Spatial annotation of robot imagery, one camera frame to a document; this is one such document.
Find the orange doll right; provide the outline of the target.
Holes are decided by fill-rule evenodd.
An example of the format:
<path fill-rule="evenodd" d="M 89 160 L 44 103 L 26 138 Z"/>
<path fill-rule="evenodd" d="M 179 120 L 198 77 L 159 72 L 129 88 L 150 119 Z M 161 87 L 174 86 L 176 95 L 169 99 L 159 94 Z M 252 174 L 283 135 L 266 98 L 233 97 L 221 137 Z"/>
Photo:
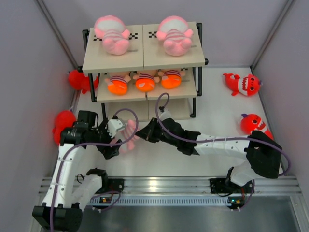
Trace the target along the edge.
<path fill-rule="evenodd" d="M 177 88 L 184 77 L 186 71 L 180 69 L 161 69 L 158 75 L 161 77 L 161 85 L 165 89 Z"/>

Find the red plush back left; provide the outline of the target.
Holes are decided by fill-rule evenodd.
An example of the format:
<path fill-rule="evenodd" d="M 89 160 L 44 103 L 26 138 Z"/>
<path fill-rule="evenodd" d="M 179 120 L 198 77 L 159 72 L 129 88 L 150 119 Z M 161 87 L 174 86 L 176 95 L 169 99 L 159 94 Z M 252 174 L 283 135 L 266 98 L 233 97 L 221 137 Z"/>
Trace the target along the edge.
<path fill-rule="evenodd" d="M 81 90 L 83 94 L 90 91 L 89 77 L 78 70 L 69 72 L 68 82 L 75 90 Z"/>

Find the red plush left side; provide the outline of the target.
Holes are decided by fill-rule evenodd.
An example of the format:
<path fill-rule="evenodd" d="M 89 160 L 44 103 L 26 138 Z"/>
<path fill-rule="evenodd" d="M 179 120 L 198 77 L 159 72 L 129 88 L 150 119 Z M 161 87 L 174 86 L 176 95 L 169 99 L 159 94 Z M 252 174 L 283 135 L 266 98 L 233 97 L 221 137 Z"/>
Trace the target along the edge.
<path fill-rule="evenodd" d="M 71 111 L 62 111 L 55 118 L 55 127 L 52 130 L 54 142 L 56 145 L 60 143 L 60 134 L 66 127 L 72 127 L 76 117 Z"/>

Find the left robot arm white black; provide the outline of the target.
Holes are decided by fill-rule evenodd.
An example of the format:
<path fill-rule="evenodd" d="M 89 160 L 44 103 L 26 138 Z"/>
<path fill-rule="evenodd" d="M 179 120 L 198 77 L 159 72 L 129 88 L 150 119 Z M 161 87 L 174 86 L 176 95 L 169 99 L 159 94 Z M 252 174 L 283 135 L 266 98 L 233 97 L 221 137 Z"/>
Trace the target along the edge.
<path fill-rule="evenodd" d="M 78 231 L 91 198 L 95 194 L 115 193 L 107 172 L 98 168 L 89 168 L 84 181 L 77 189 L 73 188 L 77 168 L 89 145 L 96 146 L 107 160 L 119 154 L 121 140 L 116 140 L 115 146 L 109 144 L 125 128 L 125 123 L 114 116 L 96 125 L 97 117 L 95 112 L 79 111 L 77 120 L 60 132 L 58 158 L 50 186 L 42 203 L 32 211 L 34 219 L 46 230 Z"/>

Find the pink striped plush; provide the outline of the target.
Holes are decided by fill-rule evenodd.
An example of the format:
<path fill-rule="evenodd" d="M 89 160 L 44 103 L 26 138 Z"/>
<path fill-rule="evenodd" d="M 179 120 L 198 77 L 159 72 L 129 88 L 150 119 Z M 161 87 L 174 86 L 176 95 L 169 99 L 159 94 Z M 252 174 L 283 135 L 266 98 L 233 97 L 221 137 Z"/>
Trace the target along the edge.
<path fill-rule="evenodd" d="M 102 46 L 109 54 L 123 55 L 129 48 L 130 31 L 116 16 L 107 15 L 97 19 L 94 24 L 94 34 L 102 39 Z"/>
<path fill-rule="evenodd" d="M 127 140 L 134 133 L 135 127 L 136 127 L 136 121 L 129 119 L 127 121 L 126 127 L 116 134 L 114 139 L 111 141 L 111 144 L 118 143 L 118 140 L 121 140 L 121 141 Z M 135 135 L 127 143 L 122 144 L 119 148 L 119 153 L 123 154 L 123 153 L 133 150 L 135 147 L 135 142 L 138 139 L 139 137 Z"/>

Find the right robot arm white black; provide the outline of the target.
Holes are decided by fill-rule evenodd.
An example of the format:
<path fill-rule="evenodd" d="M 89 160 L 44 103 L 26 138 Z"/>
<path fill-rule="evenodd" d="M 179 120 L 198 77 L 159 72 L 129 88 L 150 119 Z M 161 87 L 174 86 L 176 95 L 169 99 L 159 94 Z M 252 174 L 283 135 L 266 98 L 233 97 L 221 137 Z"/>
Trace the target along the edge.
<path fill-rule="evenodd" d="M 230 168 L 226 188 L 236 192 L 256 178 L 276 179 L 280 175 L 281 146 L 261 131 L 241 137 L 216 137 L 181 127 L 172 118 L 158 121 L 152 118 L 136 136 L 150 142 L 164 142 L 185 155 L 222 155 L 244 162 Z"/>

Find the beige three-tier shelf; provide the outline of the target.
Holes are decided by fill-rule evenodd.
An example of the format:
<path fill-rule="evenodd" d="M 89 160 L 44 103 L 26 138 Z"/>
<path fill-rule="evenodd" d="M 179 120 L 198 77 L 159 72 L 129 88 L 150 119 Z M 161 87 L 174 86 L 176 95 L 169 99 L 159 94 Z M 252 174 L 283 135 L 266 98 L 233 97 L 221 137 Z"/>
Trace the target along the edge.
<path fill-rule="evenodd" d="M 155 117 L 155 102 L 164 92 L 170 96 L 167 108 L 175 120 L 195 118 L 197 115 L 196 98 L 202 95 L 202 68 L 208 64 L 202 50 L 202 23 L 190 22 L 194 34 L 190 51 L 180 57 L 169 56 L 164 52 L 156 37 L 158 25 L 130 25 L 131 45 L 122 56 L 108 55 L 103 51 L 101 41 L 93 29 L 83 30 L 84 63 L 81 66 L 87 83 L 99 80 L 98 88 L 90 90 L 91 101 L 99 105 L 98 114 L 102 119 L 111 118 L 121 108 L 130 108 L 139 121 L 149 121 Z M 144 71 L 148 69 L 180 68 L 186 72 L 183 82 L 176 89 L 164 89 L 160 84 L 156 89 L 143 93 L 135 87 L 135 81 L 128 84 L 128 92 L 123 96 L 111 94 L 105 79 L 112 71 Z"/>

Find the orange doll middle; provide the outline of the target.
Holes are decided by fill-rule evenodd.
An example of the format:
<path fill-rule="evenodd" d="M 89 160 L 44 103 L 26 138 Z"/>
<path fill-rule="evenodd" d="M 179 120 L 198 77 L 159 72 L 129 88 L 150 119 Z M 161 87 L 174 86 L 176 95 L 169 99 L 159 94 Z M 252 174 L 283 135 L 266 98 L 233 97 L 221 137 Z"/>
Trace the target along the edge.
<path fill-rule="evenodd" d="M 156 84 L 160 82 L 158 76 L 153 76 L 145 72 L 134 75 L 133 79 L 136 80 L 135 85 L 139 91 L 149 92 L 155 89 Z"/>

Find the red shark plush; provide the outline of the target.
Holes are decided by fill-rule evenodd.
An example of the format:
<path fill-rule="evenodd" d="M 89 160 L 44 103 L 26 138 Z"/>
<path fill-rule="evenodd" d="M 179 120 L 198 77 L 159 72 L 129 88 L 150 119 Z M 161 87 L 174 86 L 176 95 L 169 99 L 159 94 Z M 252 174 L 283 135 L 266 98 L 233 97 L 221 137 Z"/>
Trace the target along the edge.
<path fill-rule="evenodd" d="M 252 134 L 255 131 L 261 131 L 270 139 L 274 140 L 271 131 L 268 129 L 266 123 L 256 114 L 241 114 L 240 128 L 245 134 Z"/>
<path fill-rule="evenodd" d="M 262 85 L 262 81 L 252 74 L 240 77 L 237 74 L 224 73 L 223 76 L 226 86 L 232 91 L 232 96 L 238 94 L 242 94 L 243 96 L 253 96 L 258 93 Z"/>

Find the orange doll left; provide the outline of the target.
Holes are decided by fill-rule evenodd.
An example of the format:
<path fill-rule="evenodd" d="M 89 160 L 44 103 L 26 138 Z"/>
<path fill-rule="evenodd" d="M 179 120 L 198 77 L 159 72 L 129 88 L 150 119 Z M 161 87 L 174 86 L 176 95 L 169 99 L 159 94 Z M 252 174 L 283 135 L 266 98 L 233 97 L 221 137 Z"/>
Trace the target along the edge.
<path fill-rule="evenodd" d="M 125 95 L 128 90 L 128 83 L 131 77 L 126 74 L 124 76 L 114 75 L 105 79 L 109 92 L 115 95 Z"/>

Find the orange doll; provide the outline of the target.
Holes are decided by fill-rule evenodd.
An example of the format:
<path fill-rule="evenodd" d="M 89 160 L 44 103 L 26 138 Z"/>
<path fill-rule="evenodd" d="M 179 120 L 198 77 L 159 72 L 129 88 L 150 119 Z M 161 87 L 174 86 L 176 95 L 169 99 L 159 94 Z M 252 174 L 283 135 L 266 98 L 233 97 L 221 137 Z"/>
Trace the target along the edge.
<path fill-rule="evenodd" d="M 161 85 L 165 89 L 177 88 L 184 77 L 186 71 L 180 69 L 161 69 L 158 75 L 161 77 Z"/>
<path fill-rule="evenodd" d="M 128 83 L 131 77 L 126 74 L 124 76 L 114 75 L 105 79 L 109 92 L 115 95 L 125 95 L 128 90 Z"/>
<path fill-rule="evenodd" d="M 139 91 L 149 92 L 155 89 L 156 84 L 160 82 L 158 76 L 153 76 L 145 72 L 134 75 L 133 79 L 136 80 L 135 85 Z"/>

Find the pink plush right top shelf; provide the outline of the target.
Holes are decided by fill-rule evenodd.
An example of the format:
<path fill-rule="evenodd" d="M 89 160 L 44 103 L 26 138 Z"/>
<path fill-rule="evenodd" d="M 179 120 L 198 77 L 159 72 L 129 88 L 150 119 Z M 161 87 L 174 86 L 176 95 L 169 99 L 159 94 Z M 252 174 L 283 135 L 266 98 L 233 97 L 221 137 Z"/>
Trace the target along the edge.
<path fill-rule="evenodd" d="M 179 57 L 191 48 L 193 34 L 186 20 L 172 15 L 160 23 L 156 36 L 163 42 L 163 48 L 168 55 Z"/>

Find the aluminium rail base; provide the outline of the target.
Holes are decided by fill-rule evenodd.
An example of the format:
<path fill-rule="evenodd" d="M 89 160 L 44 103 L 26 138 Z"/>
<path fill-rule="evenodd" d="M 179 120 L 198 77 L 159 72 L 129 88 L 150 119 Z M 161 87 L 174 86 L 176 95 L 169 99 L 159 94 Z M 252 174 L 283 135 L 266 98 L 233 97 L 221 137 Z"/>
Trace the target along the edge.
<path fill-rule="evenodd" d="M 122 177 L 123 193 L 127 195 L 176 194 L 210 195 L 211 184 L 208 176 L 187 177 Z M 282 176 L 278 179 L 256 179 L 254 192 L 261 196 L 290 196 L 302 193 L 298 180 L 294 176 Z"/>

